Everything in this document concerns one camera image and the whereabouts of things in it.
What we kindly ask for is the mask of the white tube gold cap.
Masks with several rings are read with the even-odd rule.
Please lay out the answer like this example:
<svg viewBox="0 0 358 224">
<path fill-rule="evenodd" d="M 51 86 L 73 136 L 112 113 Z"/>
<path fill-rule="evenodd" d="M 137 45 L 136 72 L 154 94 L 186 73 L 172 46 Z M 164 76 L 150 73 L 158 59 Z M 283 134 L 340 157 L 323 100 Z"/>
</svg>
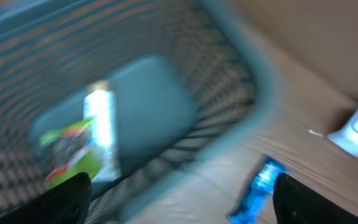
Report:
<svg viewBox="0 0 358 224">
<path fill-rule="evenodd" d="M 91 120 L 91 143 L 96 146 L 100 170 L 95 182 L 112 182 L 121 176 L 118 159 L 116 93 L 107 80 L 86 89 L 83 117 Z"/>
</svg>

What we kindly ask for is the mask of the green gummy candy bag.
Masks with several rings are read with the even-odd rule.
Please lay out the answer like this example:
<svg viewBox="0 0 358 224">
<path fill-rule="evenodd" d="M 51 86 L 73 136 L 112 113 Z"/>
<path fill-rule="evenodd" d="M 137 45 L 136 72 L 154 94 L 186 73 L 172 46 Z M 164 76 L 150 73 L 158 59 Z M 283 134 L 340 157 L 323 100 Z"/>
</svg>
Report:
<svg viewBox="0 0 358 224">
<path fill-rule="evenodd" d="M 80 172 L 95 178 L 103 168 L 100 148 L 92 138 L 93 119 L 77 121 L 63 129 L 47 131 L 39 147 L 48 172 L 46 184 L 52 189 Z"/>
</svg>

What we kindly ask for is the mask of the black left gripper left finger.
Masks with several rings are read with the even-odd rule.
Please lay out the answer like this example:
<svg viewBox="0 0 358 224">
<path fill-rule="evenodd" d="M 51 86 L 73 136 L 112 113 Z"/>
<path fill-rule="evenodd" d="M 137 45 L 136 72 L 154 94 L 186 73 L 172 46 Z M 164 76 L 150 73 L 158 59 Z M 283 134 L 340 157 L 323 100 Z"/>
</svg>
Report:
<svg viewBox="0 0 358 224">
<path fill-rule="evenodd" d="M 91 179 L 80 172 L 26 205 L 0 217 L 0 224 L 84 224 Z"/>
</svg>

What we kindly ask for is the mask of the blue snack wrapper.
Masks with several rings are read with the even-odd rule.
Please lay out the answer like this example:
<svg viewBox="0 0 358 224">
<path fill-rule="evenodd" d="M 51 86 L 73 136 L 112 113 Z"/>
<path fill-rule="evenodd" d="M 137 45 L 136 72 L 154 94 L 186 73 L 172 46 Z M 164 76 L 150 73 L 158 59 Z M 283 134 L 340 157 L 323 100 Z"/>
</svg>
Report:
<svg viewBox="0 0 358 224">
<path fill-rule="evenodd" d="M 252 224 L 267 197 L 272 193 L 275 180 L 287 168 L 271 157 L 266 157 L 251 178 L 238 207 L 228 216 L 234 224 Z"/>
</svg>

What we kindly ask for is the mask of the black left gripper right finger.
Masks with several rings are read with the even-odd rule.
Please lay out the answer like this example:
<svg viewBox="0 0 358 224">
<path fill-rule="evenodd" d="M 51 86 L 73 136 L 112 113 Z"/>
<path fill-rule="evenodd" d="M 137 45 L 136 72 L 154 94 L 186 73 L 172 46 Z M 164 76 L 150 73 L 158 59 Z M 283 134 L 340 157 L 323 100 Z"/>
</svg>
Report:
<svg viewBox="0 0 358 224">
<path fill-rule="evenodd" d="M 285 173 L 275 180 L 273 207 L 278 224 L 358 224 L 357 216 Z"/>
</svg>

